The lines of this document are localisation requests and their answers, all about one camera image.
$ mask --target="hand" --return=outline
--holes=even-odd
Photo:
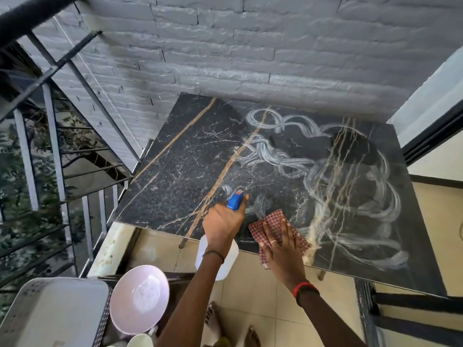
[[[277,241],[272,243],[275,238],[266,221],[263,221],[263,228],[271,246],[269,247],[264,242],[259,242],[259,246],[264,250],[269,268],[276,278],[291,292],[301,282],[308,282],[300,254],[300,234],[298,233],[297,237],[294,238],[291,224],[286,223],[283,218],[281,220],[280,246]]]
[[[227,256],[232,241],[245,218],[245,209],[249,195],[245,195],[238,210],[232,210],[224,204],[216,204],[209,209],[203,220],[203,228],[207,239],[207,249]]]

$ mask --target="blue spray nozzle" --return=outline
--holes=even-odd
[[[244,196],[245,194],[242,191],[234,193],[233,196],[228,200],[227,207],[233,210],[238,210],[239,205],[241,204],[241,201],[243,200]]]

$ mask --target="wristband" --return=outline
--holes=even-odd
[[[318,294],[320,294],[320,292],[317,290],[317,288],[312,285],[311,283],[307,282],[307,281],[303,281],[301,282],[298,286],[296,286],[293,290],[293,296],[294,298],[296,299],[296,303],[297,305],[300,307],[300,304],[299,304],[299,293],[301,291],[312,291],[312,292],[316,292]]]
[[[207,251],[206,253],[203,254],[203,257],[206,255],[206,254],[209,254],[209,253],[215,253],[215,254],[218,254],[221,258],[222,258],[222,264],[225,262],[225,258],[217,251],[214,251],[213,249],[212,250],[209,250]]]

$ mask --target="bare foot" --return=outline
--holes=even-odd
[[[215,304],[215,302],[211,302],[207,307],[207,311],[205,313],[205,324],[211,330],[214,336],[214,343],[216,343],[224,335],[224,330],[222,328],[222,324],[220,324],[220,319],[218,318],[217,304]]]
[[[260,347],[260,340],[254,328],[249,326],[248,333],[245,337],[245,347]]]

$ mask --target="white brick wall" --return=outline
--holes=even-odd
[[[140,152],[182,91],[386,121],[463,45],[462,11],[463,0],[87,0],[58,21],[74,43],[104,31],[82,52],[88,68],[76,64]],[[71,47],[61,27],[35,30],[56,59]],[[55,81],[133,165],[70,70]]]

